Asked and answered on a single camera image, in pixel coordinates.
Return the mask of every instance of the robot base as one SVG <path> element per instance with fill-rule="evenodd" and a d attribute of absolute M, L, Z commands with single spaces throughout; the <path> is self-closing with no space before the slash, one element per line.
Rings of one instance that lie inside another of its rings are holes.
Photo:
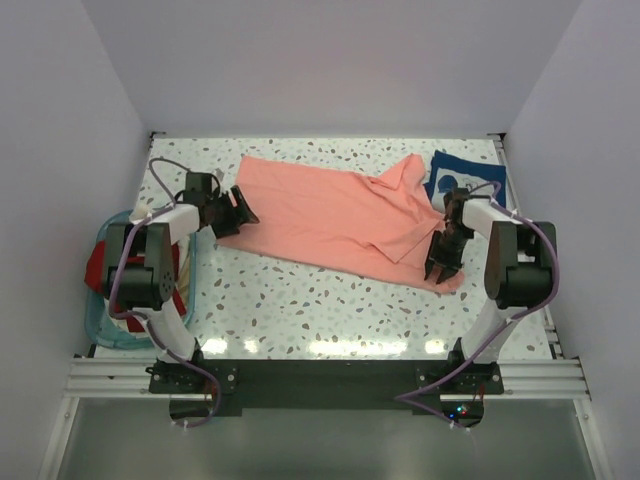
<path fill-rule="evenodd" d="M 400 393 L 416 390 L 442 378 L 463 361 L 460 339 L 446 360 L 193 360 L 220 381 L 223 395 L 218 416 L 241 416 L 245 408 L 305 410 L 406 410 Z M 211 393 L 203 377 L 180 364 L 156 362 L 151 374 L 152 394 Z M 419 401 L 463 425 L 475 425 L 484 408 L 479 393 L 504 393 L 500 367 L 472 364 Z M 466 395 L 468 400 L 441 400 L 441 395 Z M 476 401 L 471 397 L 478 395 Z M 174 420 L 204 416 L 203 400 L 170 402 Z M 426 414 L 414 409 L 414 414 Z"/>

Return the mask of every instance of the cable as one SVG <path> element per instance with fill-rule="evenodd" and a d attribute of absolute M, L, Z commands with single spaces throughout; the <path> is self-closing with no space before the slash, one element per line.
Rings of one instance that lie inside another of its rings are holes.
<path fill-rule="evenodd" d="M 183 170 L 186 170 L 187 172 L 190 172 L 191 169 L 185 167 L 181 163 L 176 162 L 175 160 L 169 160 L 168 158 L 152 158 L 151 160 L 149 160 L 149 171 L 151 172 L 151 175 L 153 175 L 153 178 L 155 178 L 156 182 L 158 182 L 158 184 L 165 191 L 165 193 L 167 195 L 169 195 L 169 198 L 171 199 L 171 204 L 175 205 L 176 204 L 176 199 L 174 198 L 173 194 L 171 193 L 171 190 L 169 190 L 169 187 L 167 187 L 167 185 L 160 179 L 160 177 L 156 173 L 155 168 L 153 168 L 153 164 L 156 163 L 156 162 L 164 162 L 164 163 L 168 163 L 170 165 L 175 165 L 176 167 L 180 167 Z"/>
<path fill-rule="evenodd" d="M 211 176 L 216 181 L 217 188 L 213 191 L 213 197 L 218 198 L 220 196 L 220 192 L 222 192 L 222 186 L 220 185 L 220 180 L 215 173 L 212 173 Z"/>
<path fill-rule="evenodd" d="M 207 402 L 207 405 L 209 405 L 211 408 L 213 408 L 213 399 L 216 397 L 216 386 L 207 381 L 207 384 L 204 387 L 204 401 Z"/>
<path fill-rule="evenodd" d="M 174 162 L 173 160 L 165 160 L 163 158 L 153 159 L 153 160 L 151 160 L 149 162 L 149 170 L 151 171 L 152 175 L 154 176 L 156 181 L 160 184 L 160 187 L 162 187 L 162 189 L 165 192 L 168 192 L 169 195 L 171 196 L 171 192 L 169 191 L 169 189 L 166 186 L 166 184 L 156 175 L 155 171 L 153 170 L 152 163 L 155 162 L 155 161 L 164 161 L 164 162 L 168 162 L 168 163 L 171 163 L 171 164 L 176 164 L 177 166 L 182 167 L 187 171 L 190 171 L 190 170 L 187 167 L 185 167 L 184 165 L 180 165 L 177 162 Z M 194 427 L 199 427 L 200 425 L 204 425 L 205 423 L 207 423 L 209 420 L 211 420 L 211 418 L 213 416 L 215 416 L 215 414 L 220 409 L 220 404 L 221 404 L 221 401 L 222 401 L 222 395 L 221 395 L 222 388 L 220 386 L 220 382 L 218 381 L 218 379 L 214 375 L 212 375 L 211 373 L 207 372 L 206 370 L 203 370 L 202 368 L 197 367 L 196 365 L 193 365 L 188 360 L 179 357 L 174 352 L 169 350 L 167 348 L 167 346 L 158 338 L 158 336 L 156 334 L 156 331 L 154 330 L 153 325 L 149 321 L 149 317 L 147 316 L 147 314 L 145 314 L 143 312 L 137 312 L 135 310 L 128 311 L 128 312 L 121 312 L 121 313 L 116 313 L 115 312 L 116 299 L 118 297 L 118 290 L 120 289 L 120 283 L 122 281 L 122 274 L 124 272 L 124 267 L 127 264 L 127 260 L 129 259 L 129 252 L 131 251 L 131 246 L 133 245 L 133 240 L 134 240 L 134 238 L 136 236 L 136 233 L 143 226 L 145 226 L 148 223 L 150 223 L 154 218 L 159 217 L 160 215 L 163 215 L 163 214 L 173 210 L 173 208 L 175 206 L 175 200 L 173 199 L 173 196 L 171 196 L 171 199 L 173 201 L 172 205 L 167 206 L 167 207 L 163 207 L 160 210 L 150 214 L 149 216 L 147 216 L 146 218 L 144 218 L 140 222 L 136 223 L 133 226 L 133 228 L 131 228 L 131 230 L 129 232 L 129 235 L 127 235 L 127 239 L 125 241 L 124 247 L 122 248 L 122 255 L 120 256 L 120 260 L 118 262 L 118 268 L 116 269 L 116 273 L 115 273 L 115 276 L 114 276 L 114 279 L 113 279 L 113 285 L 111 286 L 111 292 L 109 293 L 109 315 L 111 317 L 117 318 L 117 319 L 122 319 L 122 318 L 126 318 L 126 317 L 129 317 L 129 316 L 136 316 L 136 317 L 140 318 L 141 319 L 140 323 L 142 323 L 142 325 L 146 328 L 147 332 L 149 333 L 149 336 L 151 337 L 151 340 L 153 341 L 153 343 L 156 344 L 156 346 L 160 350 L 163 350 L 169 357 L 171 357 L 173 360 L 175 360 L 176 362 L 180 363 L 181 365 L 185 366 L 186 368 L 188 368 L 190 370 L 193 370 L 194 372 L 199 373 L 200 375 L 204 376 L 205 378 L 210 380 L 213 385 L 215 385 L 216 392 L 217 392 L 216 399 L 215 399 L 215 404 L 214 404 L 214 407 L 209 410 L 209 414 L 206 417 L 203 417 L 200 420 L 197 420 L 197 421 L 192 422 L 192 423 L 187 423 L 186 420 L 184 422 L 184 427 L 185 428 L 194 428 Z"/>
<path fill-rule="evenodd" d="M 488 185 L 493 185 L 494 190 L 493 190 L 493 194 L 491 195 L 491 200 L 489 201 L 490 205 L 498 210 L 500 213 L 507 215 L 508 217 L 513 218 L 514 220 L 528 226 L 529 228 L 531 228 L 536 235 L 540 238 L 540 240 L 542 241 L 542 243 L 544 243 L 545 248 L 547 249 L 547 251 L 549 252 L 549 255 L 551 256 L 551 262 L 552 262 L 552 287 L 551 287 L 551 292 L 549 293 L 549 295 L 547 296 L 547 298 L 545 298 L 542 302 L 540 302 L 538 305 L 528 308 L 527 310 L 524 310 L 522 312 L 518 312 L 515 315 L 513 315 L 511 317 L 511 322 L 507 321 L 505 322 L 503 325 L 501 325 L 499 328 L 497 328 L 490 336 L 489 338 L 487 338 L 487 340 L 484 341 L 484 343 L 482 343 L 482 345 L 480 345 L 478 347 L 478 349 L 473 352 L 468 359 L 466 359 L 458 368 L 456 368 L 455 370 L 453 370 L 451 373 L 445 375 L 444 377 L 442 377 L 440 380 L 437 380 L 429 385 L 426 385 L 424 387 L 421 387 L 417 390 L 414 390 L 412 392 L 407 392 L 407 393 L 403 393 L 401 395 L 398 395 L 394 398 L 394 400 L 398 401 L 398 402 L 404 402 L 408 405 L 412 405 L 414 407 L 418 407 L 421 408 L 422 410 L 426 410 L 427 412 L 436 415 L 440 418 L 442 418 L 443 420 L 446 420 L 447 422 L 451 422 L 452 425 L 456 426 L 456 427 L 460 427 L 460 428 L 464 428 L 463 425 L 459 424 L 458 422 L 453 422 L 451 421 L 451 419 L 447 418 L 446 416 L 444 416 L 441 412 L 438 412 L 437 410 L 428 407 L 427 405 L 423 405 L 422 403 L 416 402 L 415 400 L 413 400 L 414 397 L 417 397 L 418 395 L 424 395 L 436 388 L 438 388 L 440 385 L 443 385 L 445 383 L 447 383 L 449 380 L 451 380 L 452 378 L 456 377 L 459 373 L 461 373 L 462 371 L 464 371 L 469 365 L 471 365 L 473 363 L 473 361 L 478 358 L 480 356 L 480 354 L 491 344 L 491 342 L 493 342 L 502 332 L 504 332 L 507 328 L 509 328 L 509 326 L 511 325 L 511 323 L 515 322 L 516 324 L 522 320 L 524 317 L 526 317 L 527 315 L 533 313 L 533 312 L 537 312 L 538 310 L 543 309 L 544 307 L 546 307 L 554 298 L 555 296 L 558 294 L 558 284 L 559 284 L 559 280 L 560 280 L 560 276 L 559 276 L 559 265 L 558 265 L 558 257 L 556 255 L 555 249 L 553 248 L 553 245 L 551 244 L 551 241 L 547 238 L 547 236 L 544 234 L 544 232 L 542 230 L 540 230 L 540 228 L 538 228 L 538 226 L 536 226 L 533 222 L 531 222 L 531 220 L 524 218 L 520 215 L 518 215 L 517 213 L 514 212 L 510 212 L 509 210 L 507 210 L 506 208 L 502 207 L 501 205 L 499 205 L 496 202 L 496 195 L 498 194 L 498 192 L 500 191 L 500 189 L 502 188 L 502 185 L 500 185 L 499 182 L 488 182 L 482 185 L 479 185 L 477 187 L 475 187 L 474 189 L 472 189 L 469 193 L 472 193 L 476 190 L 479 190 L 480 188 L 486 187 Z"/>

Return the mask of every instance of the glass panel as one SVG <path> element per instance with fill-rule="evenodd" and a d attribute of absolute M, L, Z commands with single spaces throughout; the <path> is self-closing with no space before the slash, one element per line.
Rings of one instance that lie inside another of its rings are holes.
<path fill-rule="evenodd" d="M 167 409 L 82 402 L 60 478 L 594 478 L 570 401 L 488 402 L 471 436 L 408 411 L 247 410 L 185 432 Z"/>

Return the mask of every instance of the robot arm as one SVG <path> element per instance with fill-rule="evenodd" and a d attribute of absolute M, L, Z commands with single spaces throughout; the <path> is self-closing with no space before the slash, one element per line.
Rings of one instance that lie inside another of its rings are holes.
<path fill-rule="evenodd" d="M 199 353 L 197 342 L 184 327 L 172 299 L 175 278 L 171 245 L 207 226 L 221 238 L 238 233 L 244 223 L 258 222 L 237 186 L 231 188 L 234 204 L 229 194 L 221 194 L 219 186 L 214 189 L 214 179 L 212 174 L 187 173 L 184 203 L 176 204 L 136 232 L 128 256 L 144 255 L 144 264 L 127 265 L 119 279 L 117 303 L 142 313 L 151 323 L 159 341 L 152 337 L 158 359 L 165 363 L 176 362 L 168 350 L 187 360 Z M 107 229 L 102 272 L 107 297 L 132 227 L 129 223 L 114 223 Z"/>
<path fill-rule="evenodd" d="M 459 348 L 463 358 L 480 349 L 514 315 L 542 303 L 553 288 L 553 260 L 539 235 L 506 211 L 491 206 L 486 197 L 474 197 L 469 190 L 457 188 L 445 195 L 445 230 L 433 235 L 425 278 L 439 267 L 436 283 L 441 283 L 462 268 L 466 242 L 474 232 L 489 241 L 484 286 L 487 301 L 472 328 L 462 337 Z M 534 224 L 556 247 L 555 227 L 548 222 Z M 476 357 L 475 363 L 498 360 L 515 323 Z"/>

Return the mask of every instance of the red cloth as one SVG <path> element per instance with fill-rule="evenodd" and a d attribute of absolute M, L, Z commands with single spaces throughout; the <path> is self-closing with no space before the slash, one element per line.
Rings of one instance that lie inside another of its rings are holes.
<path fill-rule="evenodd" d="M 173 245 L 171 247 L 171 254 L 173 256 L 173 271 L 175 276 L 178 276 L 178 271 L 180 269 L 179 259 L 180 259 L 180 251 L 178 249 L 178 245 Z M 89 257 L 89 261 L 87 262 L 87 268 L 84 275 L 84 283 L 94 292 L 102 295 L 102 264 L 104 260 L 104 241 L 96 243 L 96 246 L 91 252 L 91 256 Z M 144 263 L 144 257 L 129 257 L 127 263 Z M 186 315 L 187 309 L 184 306 L 184 302 L 182 301 L 182 297 L 178 293 L 177 290 L 173 291 L 173 301 L 176 304 L 176 309 L 180 316 Z M 122 308 L 119 305 L 116 305 L 116 312 L 121 312 Z M 140 322 L 135 317 L 127 317 L 127 328 L 131 333 L 142 333 L 144 332 L 144 328 L 140 324 Z"/>

